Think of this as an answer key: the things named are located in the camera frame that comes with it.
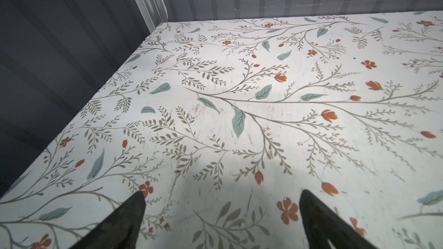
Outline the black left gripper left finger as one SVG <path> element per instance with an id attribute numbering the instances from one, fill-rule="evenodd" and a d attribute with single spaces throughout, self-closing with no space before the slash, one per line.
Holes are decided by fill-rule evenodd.
<path id="1" fill-rule="evenodd" d="M 142 192 L 130 196 L 73 249 L 134 249 L 146 208 Z"/>

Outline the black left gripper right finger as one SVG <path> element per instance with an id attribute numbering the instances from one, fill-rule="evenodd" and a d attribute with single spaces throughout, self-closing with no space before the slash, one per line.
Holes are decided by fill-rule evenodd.
<path id="1" fill-rule="evenodd" d="M 375 249 L 311 191 L 299 200 L 303 228 L 311 249 Z"/>

